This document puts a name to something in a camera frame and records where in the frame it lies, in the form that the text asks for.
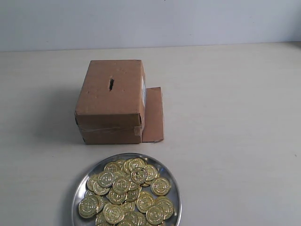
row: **wall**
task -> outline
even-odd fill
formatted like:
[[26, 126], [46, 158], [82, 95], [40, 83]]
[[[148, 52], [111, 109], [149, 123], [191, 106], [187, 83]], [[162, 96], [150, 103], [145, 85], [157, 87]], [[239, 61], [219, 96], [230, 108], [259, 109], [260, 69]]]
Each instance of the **wall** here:
[[5, 0], [0, 51], [301, 40], [300, 0]]

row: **white table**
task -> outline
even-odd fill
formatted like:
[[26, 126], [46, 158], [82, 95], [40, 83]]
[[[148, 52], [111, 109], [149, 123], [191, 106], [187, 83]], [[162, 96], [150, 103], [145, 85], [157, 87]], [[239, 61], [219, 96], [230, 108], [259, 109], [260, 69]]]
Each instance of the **white table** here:
[[[163, 142], [83, 144], [74, 108], [92, 59], [143, 60], [163, 91]], [[172, 171], [182, 226], [299, 226], [300, 46], [0, 53], [1, 225], [70, 225], [82, 174], [124, 152]]]

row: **white sticker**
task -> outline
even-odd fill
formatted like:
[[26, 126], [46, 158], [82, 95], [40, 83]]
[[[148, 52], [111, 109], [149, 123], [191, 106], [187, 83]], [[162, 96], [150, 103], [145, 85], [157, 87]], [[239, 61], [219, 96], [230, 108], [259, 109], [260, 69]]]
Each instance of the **white sticker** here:
[[145, 92], [145, 84], [144, 84], [143, 77], [142, 77], [142, 82], [141, 82], [141, 95], [142, 95], [143, 105], [145, 106], [146, 92]]

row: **piece of cardboard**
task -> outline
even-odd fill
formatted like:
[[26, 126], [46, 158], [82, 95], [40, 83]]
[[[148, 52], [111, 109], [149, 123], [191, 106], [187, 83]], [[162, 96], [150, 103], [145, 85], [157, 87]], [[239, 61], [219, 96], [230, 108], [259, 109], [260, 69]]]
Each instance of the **piece of cardboard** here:
[[75, 120], [86, 144], [161, 141], [161, 89], [145, 89], [141, 60], [93, 60], [79, 95]]
[[163, 119], [161, 87], [147, 88], [142, 142], [160, 142], [164, 139]]

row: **pile of coins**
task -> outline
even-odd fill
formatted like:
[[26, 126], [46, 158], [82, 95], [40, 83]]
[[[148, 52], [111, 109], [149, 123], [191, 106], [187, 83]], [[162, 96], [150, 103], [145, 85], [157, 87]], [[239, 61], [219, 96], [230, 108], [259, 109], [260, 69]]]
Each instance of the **pile of coins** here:
[[[154, 196], [142, 189], [148, 186]], [[79, 214], [96, 215], [96, 226], [165, 226], [164, 220], [174, 213], [173, 203], [165, 197], [170, 188], [169, 181], [143, 159], [109, 162], [103, 172], [88, 179]]]

